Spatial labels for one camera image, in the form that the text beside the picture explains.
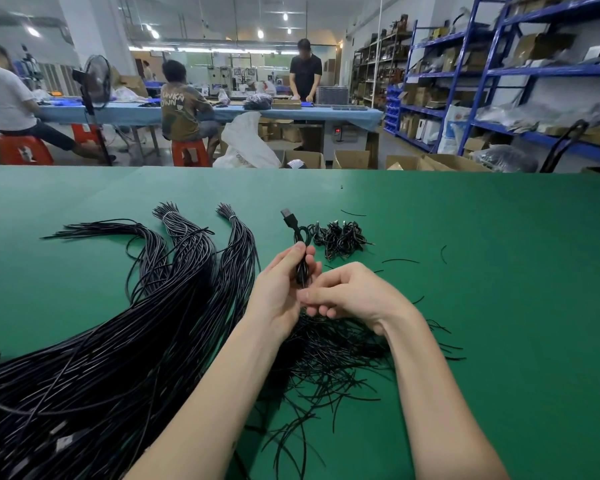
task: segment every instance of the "column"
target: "column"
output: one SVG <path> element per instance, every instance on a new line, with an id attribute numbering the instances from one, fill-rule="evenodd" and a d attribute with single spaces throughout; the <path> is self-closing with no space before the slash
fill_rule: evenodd
<path id="1" fill-rule="evenodd" d="M 91 55 L 103 55 L 120 74 L 137 75 L 115 0 L 58 1 L 83 68 Z"/>

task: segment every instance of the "light bulb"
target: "light bulb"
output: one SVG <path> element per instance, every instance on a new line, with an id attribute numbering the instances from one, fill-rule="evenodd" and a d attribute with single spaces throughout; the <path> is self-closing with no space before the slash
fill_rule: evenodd
<path id="1" fill-rule="evenodd" d="M 40 32 L 35 30 L 35 28 L 27 26 L 27 31 L 33 35 L 33 37 L 42 37 L 42 35 L 40 35 Z"/>

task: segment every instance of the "right hand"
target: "right hand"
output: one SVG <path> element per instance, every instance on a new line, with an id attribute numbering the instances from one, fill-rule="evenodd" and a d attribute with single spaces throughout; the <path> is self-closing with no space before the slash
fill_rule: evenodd
<path id="1" fill-rule="evenodd" d="M 309 288 L 298 290 L 297 297 L 310 316 L 357 317 L 378 335 L 384 335 L 387 320 L 418 313 L 400 291 L 359 262 L 320 275 Z"/>

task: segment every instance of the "electric fan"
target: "electric fan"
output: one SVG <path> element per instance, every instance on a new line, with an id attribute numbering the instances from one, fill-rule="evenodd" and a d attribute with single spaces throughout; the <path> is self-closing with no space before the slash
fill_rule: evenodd
<path id="1" fill-rule="evenodd" d="M 109 103 L 111 97 L 111 65 L 102 55 L 92 55 L 84 66 L 84 72 L 73 69 L 72 78 L 80 84 L 82 103 L 87 110 L 89 124 L 95 128 L 107 165 L 112 166 L 111 156 L 107 151 L 95 114 L 95 109 L 102 109 Z"/>

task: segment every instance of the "green tabletop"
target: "green tabletop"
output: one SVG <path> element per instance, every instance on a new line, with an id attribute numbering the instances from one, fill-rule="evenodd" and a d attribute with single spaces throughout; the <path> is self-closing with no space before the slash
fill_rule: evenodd
<path id="1" fill-rule="evenodd" d="M 40 236 L 119 217 L 163 231 L 151 215 L 161 201 L 213 229 L 219 248 L 229 227 L 216 206 L 231 204 L 263 263 L 293 242 L 281 209 L 304 225 L 356 219 L 376 246 L 355 258 L 384 269 L 408 298 L 424 295 L 422 313 L 464 347 L 467 361 L 451 368 L 512 477 L 600 478 L 599 175 L 0 167 L 3 354 L 65 339 L 126 306 L 125 239 Z M 421 264 L 381 264 L 391 258 Z M 335 434 L 330 411 L 306 424 L 326 462 L 309 451 L 307 479 L 413 477 L 395 382 L 369 382 L 382 401 L 343 401 Z M 273 427 L 292 414 L 282 407 Z M 300 455 L 300 439 L 288 446 Z M 274 478 L 274 450 L 246 459 L 255 480 Z M 295 477 L 283 458 L 281 478 Z"/>

